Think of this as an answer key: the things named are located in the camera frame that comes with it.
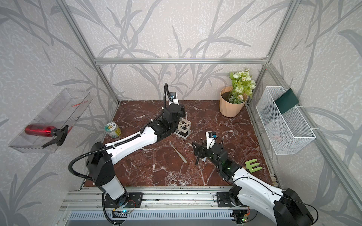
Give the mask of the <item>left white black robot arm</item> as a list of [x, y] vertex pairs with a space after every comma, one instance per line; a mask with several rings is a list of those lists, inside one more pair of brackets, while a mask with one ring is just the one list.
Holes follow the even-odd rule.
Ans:
[[[173, 134], [179, 125], [180, 119], [186, 116], [182, 104], [171, 103], [164, 107], [160, 118], [146, 124], [140, 131], [119, 141], [102, 145], [97, 143], [98, 149], [82, 154], [73, 159], [68, 170], [73, 175], [92, 181], [110, 199], [122, 204], [127, 199], [127, 192], [115, 175], [114, 165], [126, 156], [148, 145], [159, 142]], [[89, 175], [86, 176], [73, 169], [73, 165], [87, 157], [86, 166]]]

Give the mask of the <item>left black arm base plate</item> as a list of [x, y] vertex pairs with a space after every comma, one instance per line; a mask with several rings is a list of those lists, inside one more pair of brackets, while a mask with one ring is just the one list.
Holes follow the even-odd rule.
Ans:
[[103, 199], [105, 208], [140, 208], [143, 193], [125, 193], [116, 200], [113, 200], [109, 194]]

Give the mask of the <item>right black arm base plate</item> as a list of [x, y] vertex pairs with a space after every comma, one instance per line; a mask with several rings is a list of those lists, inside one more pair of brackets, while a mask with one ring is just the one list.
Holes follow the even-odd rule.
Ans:
[[230, 197], [229, 192], [217, 192], [217, 206], [219, 208], [226, 208], [226, 207], [240, 207], [241, 203], [239, 201], [233, 200]]

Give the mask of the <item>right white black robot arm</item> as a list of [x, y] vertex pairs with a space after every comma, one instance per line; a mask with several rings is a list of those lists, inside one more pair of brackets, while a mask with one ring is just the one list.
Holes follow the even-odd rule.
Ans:
[[192, 143], [192, 147], [198, 159], [209, 159], [223, 180], [232, 183], [229, 194], [235, 206], [248, 206], [278, 226], [312, 226], [318, 221], [294, 190], [282, 190], [256, 178], [228, 156], [222, 143]]

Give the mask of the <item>beige toothbrush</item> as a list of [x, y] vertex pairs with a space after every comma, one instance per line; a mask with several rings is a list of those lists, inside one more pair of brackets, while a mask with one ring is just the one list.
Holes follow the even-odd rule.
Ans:
[[179, 155], [179, 157], [182, 159], [182, 161], [184, 163], [187, 163], [187, 160], [182, 156], [182, 154], [173, 146], [173, 144], [171, 142], [169, 142], [169, 144], [171, 145], [171, 147], [174, 149], [174, 151]]

